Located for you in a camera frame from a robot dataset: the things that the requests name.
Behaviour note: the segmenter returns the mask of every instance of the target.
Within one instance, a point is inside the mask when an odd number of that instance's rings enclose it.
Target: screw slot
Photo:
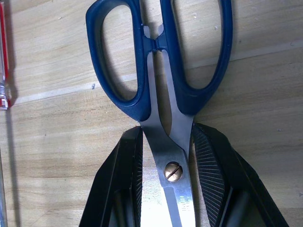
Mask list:
[[[177,182],[180,180],[182,173],[182,166],[177,162],[168,163],[164,169],[164,176],[170,182]]]

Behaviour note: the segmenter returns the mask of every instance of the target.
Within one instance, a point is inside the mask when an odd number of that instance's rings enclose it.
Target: wood grain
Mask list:
[[[0,113],[9,226],[78,226],[98,168],[121,134],[138,125],[108,99],[92,67],[85,13],[94,0],[10,0],[6,20],[14,106]],[[156,36],[158,0],[143,1]],[[233,1],[234,44],[226,76],[195,121],[223,132],[255,168],[292,227],[303,225],[303,3]],[[175,0],[188,83],[203,87],[220,50],[215,0]],[[118,7],[103,31],[113,77],[136,90],[131,16]],[[156,69],[163,121],[165,77]],[[168,226],[144,141],[142,226]],[[195,168],[194,158],[190,160]],[[203,204],[200,226],[207,226]]]

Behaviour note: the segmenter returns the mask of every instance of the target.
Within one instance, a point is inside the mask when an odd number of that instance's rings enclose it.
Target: plastic handle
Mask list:
[[[134,50],[136,59],[138,90],[131,100],[124,100],[110,83],[102,47],[102,25],[106,15],[119,5],[130,8],[133,19]],[[105,93],[117,107],[137,121],[145,121],[151,113],[148,85],[147,54],[153,48],[153,41],[144,35],[138,0],[98,0],[86,13],[89,49],[97,78]]]
[[[161,0],[160,3],[164,31],[156,39],[157,47],[159,50],[166,50],[169,55],[179,110],[183,114],[196,115],[219,87],[229,63],[233,33],[231,0],[220,0],[223,27],[220,57],[211,82],[203,89],[195,89],[187,84],[172,10],[172,1]]]

